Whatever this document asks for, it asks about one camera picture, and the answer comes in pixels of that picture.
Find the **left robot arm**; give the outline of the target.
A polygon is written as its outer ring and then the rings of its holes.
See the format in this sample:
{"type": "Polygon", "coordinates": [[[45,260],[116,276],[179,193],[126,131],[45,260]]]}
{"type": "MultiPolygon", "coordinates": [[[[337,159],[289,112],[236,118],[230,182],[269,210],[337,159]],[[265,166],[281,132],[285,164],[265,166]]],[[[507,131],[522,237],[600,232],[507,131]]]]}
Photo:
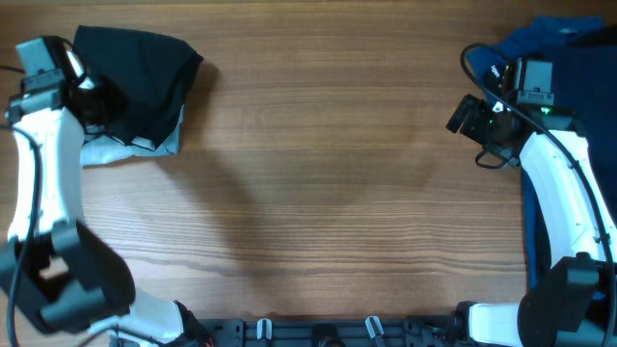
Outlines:
{"type": "Polygon", "coordinates": [[[109,334],[123,345],[210,346],[206,327],[183,304],[139,290],[124,260],[86,225],[80,151],[88,123],[122,94],[86,87],[87,66],[66,39],[41,36],[16,48],[20,90],[5,128],[18,150],[17,201],[1,250],[7,330],[15,318],[42,334],[109,334]]]}

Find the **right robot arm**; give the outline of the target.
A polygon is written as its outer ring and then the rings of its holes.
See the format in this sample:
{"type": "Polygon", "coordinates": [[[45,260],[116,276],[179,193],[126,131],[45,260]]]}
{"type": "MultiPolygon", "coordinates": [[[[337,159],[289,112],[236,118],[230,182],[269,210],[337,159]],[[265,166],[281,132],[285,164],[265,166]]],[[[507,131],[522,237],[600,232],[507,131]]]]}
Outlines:
{"type": "Polygon", "coordinates": [[[544,275],[514,304],[471,304],[459,338],[500,346],[613,346],[616,237],[582,124],[557,106],[552,64],[518,59],[489,104],[470,94],[446,127],[528,175],[548,237],[544,275]]]}

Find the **black shorts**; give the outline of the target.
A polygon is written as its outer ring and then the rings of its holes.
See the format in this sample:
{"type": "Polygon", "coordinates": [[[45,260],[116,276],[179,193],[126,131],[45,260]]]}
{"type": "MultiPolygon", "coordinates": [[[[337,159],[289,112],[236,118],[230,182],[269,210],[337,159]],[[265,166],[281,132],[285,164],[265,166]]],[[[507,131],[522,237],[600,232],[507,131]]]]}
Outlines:
{"type": "Polygon", "coordinates": [[[80,26],[73,44],[94,76],[125,95],[125,110],[105,134],[158,147],[174,130],[203,57],[184,40],[128,29],[80,26]]]}

